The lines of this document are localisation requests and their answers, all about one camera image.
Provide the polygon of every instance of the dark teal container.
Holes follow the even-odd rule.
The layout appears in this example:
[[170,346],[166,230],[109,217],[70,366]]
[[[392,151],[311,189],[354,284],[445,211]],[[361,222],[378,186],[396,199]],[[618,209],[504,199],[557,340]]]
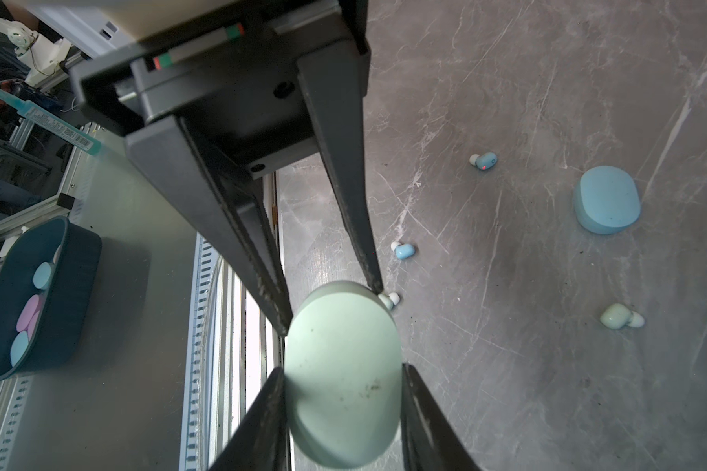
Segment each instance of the dark teal container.
[[[43,293],[34,287],[32,278],[39,264],[52,261],[58,246],[58,263]],[[97,234],[71,224],[64,216],[26,231],[13,244],[0,269],[0,380],[52,368],[70,358],[84,325],[102,248]],[[18,334],[16,322],[35,294],[44,294],[37,326],[24,356],[11,367],[9,352]]]

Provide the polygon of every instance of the white vein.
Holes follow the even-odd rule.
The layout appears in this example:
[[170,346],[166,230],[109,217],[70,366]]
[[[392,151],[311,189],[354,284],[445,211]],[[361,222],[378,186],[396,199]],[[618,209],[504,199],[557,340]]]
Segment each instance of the white vein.
[[534,149],[535,146],[535,137],[537,137],[537,127],[539,127],[540,124],[540,119],[542,118],[542,111],[544,110],[544,104],[547,102],[547,97],[549,96],[549,88],[552,87],[553,85],[553,80],[555,80],[555,73],[558,70],[558,61],[555,61],[555,64],[553,65],[553,73],[550,74],[549,76],[549,83],[547,84],[547,89],[544,92],[544,97],[542,98],[542,104],[540,105],[540,110],[537,113],[537,121],[535,121],[535,128],[531,132],[531,140],[529,141],[529,153],[526,155],[526,164],[524,164],[524,167],[526,168],[527,165],[529,165],[529,158],[531,157],[531,151]]
[[506,348],[506,347],[501,347],[500,345],[498,345],[492,341],[489,341],[484,337],[477,336],[477,338],[479,338],[483,342],[487,342],[488,344],[492,345],[493,347],[497,347],[497,348],[501,349],[504,352],[513,353],[514,355],[518,355],[518,356],[523,356],[521,353],[519,353],[517,351],[510,350],[509,348]]
[[511,19],[511,21],[509,21],[508,24],[506,24],[503,32],[500,33],[497,38],[495,38],[495,40],[492,42],[492,44],[490,44],[490,47],[487,48],[487,51],[485,51],[485,53],[482,55],[482,57],[480,58],[480,61],[476,63],[476,65],[469,71],[468,74],[466,74],[466,77],[464,77],[463,80],[461,80],[461,83],[465,82],[471,76],[471,74],[474,73],[476,68],[480,66],[480,64],[485,59],[485,57],[487,57],[487,54],[489,54],[490,51],[492,51],[492,49],[495,48],[495,46],[500,42],[500,40],[503,38],[503,36],[505,36],[505,32],[507,32],[510,25],[512,25],[513,22],[516,21],[516,18]]
[[492,221],[492,227],[496,228],[495,229],[495,243],[492,244],[492,257],[490,258],[490,264],[487,267],[487,275],[485,275],[485,291],[482,293],[482,303],[480,304],[480,315],[478,316],[476,320],[476,327],[479,328],[480,322],[482,321],[482,312],[484,312],[485,309],[485,299],[487,298],[487,288],[489,287],[489,280],[490,280],[490,272],[492,272],[492,263],[495,261],[495,256],[498,254],[498,240],[500,239],[500,230],[503,228],[503,226],[499,226],[498,224],[498,218],[500,216],[500,200],[503,198],[503,190],[500,190],[500,194],[498,195],[498,204],[495,206],[495,219]]
[[[441,249],[445,250],[445,253],[450,255],[450,252],[448,252],[448,250],[445,249],[443,244],[440,243],[439,240],[437,240],[437,236],[435,234],[432,234],[432,232],[429,229],[427,229],[424,226],[424,224],[422,224],[421,221],[419,221],[419,219],[416,218],[416,216],[414,216],[412,214],[411,207],[414,205],[414,202],[415,202],[414,193],[412,192],[411,194],[409,194],[408,198],[406,198],[406,201],[403,202],[403,200],[401,200],[400,197],[398,197],[398,194],[396,194],[395,190],[393,190],[393,187],[390,186],[390,183],[387,182],[386,178],[381,173],[379,173],[377,171],[375,171],[375,172],[380,176],[380,178],[382,178],[385,181],[385,184],[390,189],[390,192],[393,193],[393,196],[395,196],[396,200],[398,200],[398,202],[401,204],[401,206],[403,206],[403,209],[401,210],[400,214],[398,214],[398,217],[396,218],[396,220],[393,222],[393,224],[390,225],[389,228],[387,228],[387,231],[390,231],[390,228],[395,226],[395,230],[396,230],[395,240],[400,240],[403,237],[403,235],[405,234],[405,228],[404,228],[405,217],[406,217],[406,215],[410,215],[412,217],[412,219],[414,219],[414,221],[416,221],[416,223],[419,224],[421,226],[421,228],[423,228],[424,231],[427,232],[427,234],[432,236],[432,238],[435,240],[435,242],[437,242],[437,245],[439,245]],[[412,182],[408,185],[408,187],[406,189],[413,189],[414,187],[417,187],[418,180],[420,178],[421,178],[421,170],[417,170]]]
[[699,346],[697,347],[697,351],[694,352],[694,359],[691,361],[691,367],[689,368],[690,375],[694,374],[694,365],[697,364],[697,359],[699,358],[699,353],[702,351],[702,347],[704,346],[704,341],[706,338],[707,338],[707,325],[704,326],[704,332],[702,333],[702,340],[699,342]]
[[455,36],[458,34],[459,31],[461,31],[461,27],[463,25],[463,11],[466,10],[466,5],[463,6],[461,9],[461,16],[458,17],[458,28],[455,30],[455,33],[453,33],[453,40],[451,41],[452,49],[455,49]]
[[451,223],[451,221],[453,221],[453,219],[455,219],[456,216],[458,216],[459,214],[461,214],[461,212],[463,211],[463,208],[465,208],[466,205],[469,203],[469,201],[471,201],[471,197],[474,196],[474,193],[476,193],[476,190],[477,190],[479,187],[480,187],[479,185],[477,185],[477,186],[474,187],[474,191],[471,192],[471,194],[469,195],[468,198],[466,198],[466,201],[465,201],[465,202],[463,203],[463,205],[461,206],[461,209],[458,210],[458,212],[456,212],[455,214],[453,214],[453,215],[450,217],[450,219],[448,219],[448,221],[445,223],[445,225],[444,225],[443,228],[440,230],[440,232],[437,233],[437,237],[440,237],[441,235],[443,235],[443,232],[445,232],[445,230],[447,229],[447,227],[448,227],[448,225]]
[[456,328],[458,328],[458,330],[462,330],[462,331],[464,331],[466,334],[473,335],[471,332],[467,331],[466,329],[464,329],[464,328],[461,327],[460,325],[456,324],[456,323],[453,322],[451,319],[448,319],[447,317],[443,317],[443,319],[444,319],[444,320],[447,320],[447,321],[450,322],[451,324],[455,325]]
[[660,152],[660,158],[658,159],[658,164],[654,166],[654,170],[652,171],[652,176],[649,177],[649,181],[647,182],[647,188],[644,190],[644,195],[641,197],[642,200],[644,200],[647,197],[647,194],[649,194],[650,189],[652,188],[652,183],[654,182],[654,177],[658,174],[658,171],[660,170],[660,167],[663,165],[663,162],[665,161],[665,157],[668,155],[668,152],[670,148],[672,147],[673,143],[676,141],[676,137],[678,137],[679,132],[681,131],[681,128],[683,127],[683,124],[686,122],[686,118],[688,118],[689,113],[691,113],[691,96],[694,94],[694,92],[699,89],[699,87],[702,86],[704,81],[707,79],[707,59],[705,59],[704,63],[700,67],[700,73],[699,76],[697,77],[696,83],[694,83],[691,88],[689,88],[687,94],[686,94],[686,100],[684,101],[683,107],[681,108],[681,114],[679,115],[679,118],[676,120],[676,123],[673,125],[673,128],[670,130],[670,134],[668,135],[668,140],[665,142],[665,146],[663,147],[663,151]]
[[482,391],[482,392],[483,392],[484,394],[486,394],[487,396],[490,396],[490,398],[492,398],[493,400],[498,401],[500,404],[502,404],[502,405],[507,405],[505,402],[499,400],[499,399],[498,399],[497,397],[495,397],[495,396],[492,396],[489,392],[483,390],[482,388],[480,388],[480,391]]

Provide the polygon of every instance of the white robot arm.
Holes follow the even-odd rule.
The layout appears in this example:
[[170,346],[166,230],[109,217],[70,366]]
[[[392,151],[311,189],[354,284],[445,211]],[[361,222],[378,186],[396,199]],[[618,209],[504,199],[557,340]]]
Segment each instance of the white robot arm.
[[60,62],[66,59],[72,46],[67,39],[53,43],[23,23],[3,18],[0,18],[0,33],[16,46],[19,60],[29,67],[26,83],[32,87],[60,70]]

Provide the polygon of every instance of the barcode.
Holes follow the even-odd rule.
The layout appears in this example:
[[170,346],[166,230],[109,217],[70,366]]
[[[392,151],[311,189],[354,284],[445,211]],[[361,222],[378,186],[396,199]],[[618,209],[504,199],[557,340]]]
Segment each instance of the barcode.
[[32,108],[26,113],[26,118],[39,124],[48,131],[52,131],[56,135],[62,137],[63,139],[69,141],[71,144],[75,144],[78,147],[83,148],[85,151],[89,151],[94,144],[91,140],[84,137],[75,128],[68,127],[64,123],[60,122],[52,115],[47,114],[43,109]]

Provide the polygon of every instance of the screw hole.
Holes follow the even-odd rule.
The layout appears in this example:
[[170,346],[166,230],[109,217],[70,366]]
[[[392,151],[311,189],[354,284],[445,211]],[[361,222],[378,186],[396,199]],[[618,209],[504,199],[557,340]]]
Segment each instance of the screw hole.
[[280,82],[275,87],[275,90],[273,90],[272,94],[277,99],[283,99],[287,98],[291,93],[293,93],[294,89],[296,89],[296,86],[293,85],[293,82]]

